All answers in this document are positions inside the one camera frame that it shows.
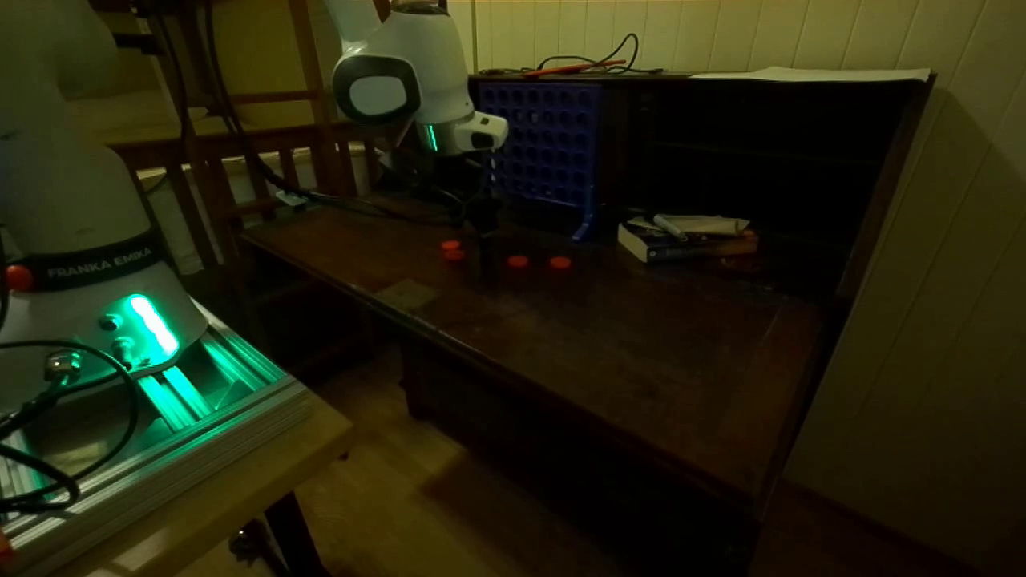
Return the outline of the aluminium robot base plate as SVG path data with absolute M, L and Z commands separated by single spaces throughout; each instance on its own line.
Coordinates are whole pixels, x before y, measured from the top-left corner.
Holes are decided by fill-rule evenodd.
M 41 577 L 210 480 L 302 412 L 303 387 L 231 328 L 4 345 L 4 577 Z

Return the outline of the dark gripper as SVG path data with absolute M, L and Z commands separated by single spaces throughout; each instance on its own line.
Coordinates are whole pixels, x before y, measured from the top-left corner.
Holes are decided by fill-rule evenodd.
M 432 163 L 432 190 L 452 202 L 452 215 L 474 239 L 474 283 L 492 284 L 501 274 L 501 199 L 491 186 L 486 153 L 438 156 Z

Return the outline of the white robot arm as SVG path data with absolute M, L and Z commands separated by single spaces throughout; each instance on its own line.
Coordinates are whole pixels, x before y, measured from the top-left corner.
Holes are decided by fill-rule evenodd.
M 338 58 L 330 92 L 344 118 L 402 118 L 435 156 L 497 149 L 509 120 L 470 103 L 459 25 L 438 0 L 324 0 Z M 0 392 L 10 412 L 41 399 L 43 363 L 106 348 L 101 319 L 148 298 L 188 348 L 206 319 L 156 246 L 129 163 L 77 118 L 72 98 L 116 61 L 88 0 L 0 0 Z

